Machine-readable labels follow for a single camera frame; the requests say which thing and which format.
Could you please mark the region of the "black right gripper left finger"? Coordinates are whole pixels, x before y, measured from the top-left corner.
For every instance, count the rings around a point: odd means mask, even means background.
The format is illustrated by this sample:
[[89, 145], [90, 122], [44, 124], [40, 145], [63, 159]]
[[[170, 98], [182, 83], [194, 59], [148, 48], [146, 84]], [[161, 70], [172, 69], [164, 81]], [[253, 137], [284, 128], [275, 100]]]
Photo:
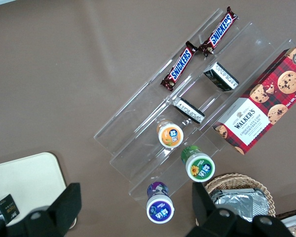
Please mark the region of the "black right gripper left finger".
[[46, 210], [30, 212], [9, 227], [0, 220], [0, 237], [63, 237], [81, 207], [80, 183], [71, 183]]

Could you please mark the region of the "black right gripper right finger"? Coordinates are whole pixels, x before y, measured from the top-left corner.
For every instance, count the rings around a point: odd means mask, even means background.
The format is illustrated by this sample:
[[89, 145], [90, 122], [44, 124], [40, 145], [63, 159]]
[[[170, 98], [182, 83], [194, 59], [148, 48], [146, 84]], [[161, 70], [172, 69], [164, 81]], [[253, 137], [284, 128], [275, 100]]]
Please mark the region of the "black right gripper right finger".
[[248, 222], [226, 208], [217, 208], [202, 183], [192, 183], [192, 207], [199, 223], [188, 237], [289, 237], [277, 218], [258, 215]]

